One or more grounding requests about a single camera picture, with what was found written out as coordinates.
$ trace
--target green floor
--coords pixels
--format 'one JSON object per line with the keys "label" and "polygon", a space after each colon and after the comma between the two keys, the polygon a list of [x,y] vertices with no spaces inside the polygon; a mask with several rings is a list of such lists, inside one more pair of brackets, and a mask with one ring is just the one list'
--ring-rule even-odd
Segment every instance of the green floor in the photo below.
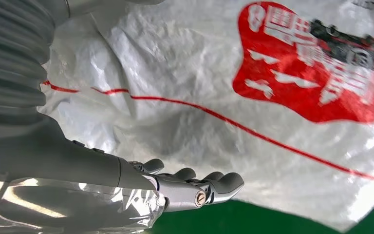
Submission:
{"label": "green floor", "polygon": [[[337,234],[311,220],[238,201],[164,213],[151,234]],[[374,234],[374,210],[348,234]]]}

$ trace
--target red printed logo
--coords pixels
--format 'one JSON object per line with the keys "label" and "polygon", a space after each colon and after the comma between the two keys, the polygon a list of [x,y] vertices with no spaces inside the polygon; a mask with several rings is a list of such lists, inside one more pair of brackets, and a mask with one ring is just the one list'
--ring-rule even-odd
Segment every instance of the red printed logo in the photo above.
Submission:
{"label": "red printed logo", "polygon": [[256,2],[239,16],[239,95],[286,106],[307,120],[374,121],[374,38],[350,35],[283,5]]}

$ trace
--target wrinkled plastic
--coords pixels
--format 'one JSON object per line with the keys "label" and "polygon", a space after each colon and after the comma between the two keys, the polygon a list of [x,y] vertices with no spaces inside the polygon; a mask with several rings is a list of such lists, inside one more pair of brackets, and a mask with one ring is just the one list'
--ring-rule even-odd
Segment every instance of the wrinkled plastic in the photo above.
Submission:
{"label": "wrinkled plastic", "polygon": [[238,172],[237,199],[345,231],[374,207],[374,62],[309,27],[374,38],[366,2],[109,2],[57,30],[39,110],[90,148]]}
{"label": "wrinkled plastic", "polygon": [[0,233],[115,234],[151,228],[164,209],[156,191],[0,173]]}

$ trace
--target metal screw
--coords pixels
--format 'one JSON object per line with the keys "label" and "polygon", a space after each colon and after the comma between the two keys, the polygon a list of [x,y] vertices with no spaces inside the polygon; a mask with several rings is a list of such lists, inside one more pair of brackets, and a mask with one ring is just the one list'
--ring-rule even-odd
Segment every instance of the metal screw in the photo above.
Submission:
{"label": "metal screw", "polygon": [[196,206],[202,207],[206,201],[206,194],[203,191],[199,191],[196,194]]}

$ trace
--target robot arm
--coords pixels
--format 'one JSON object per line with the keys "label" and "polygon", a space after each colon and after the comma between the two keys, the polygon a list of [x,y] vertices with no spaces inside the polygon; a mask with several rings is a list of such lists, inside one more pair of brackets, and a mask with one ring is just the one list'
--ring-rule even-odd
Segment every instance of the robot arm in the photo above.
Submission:
{"label": "robot arm", "polygon": [[101,2],[0,0],[0,233],[148,228],[162,211],[224,202],[243,186],[237,173],[157,174],[160,160],[127,162],[88,149],[37,112],[55,27]]}

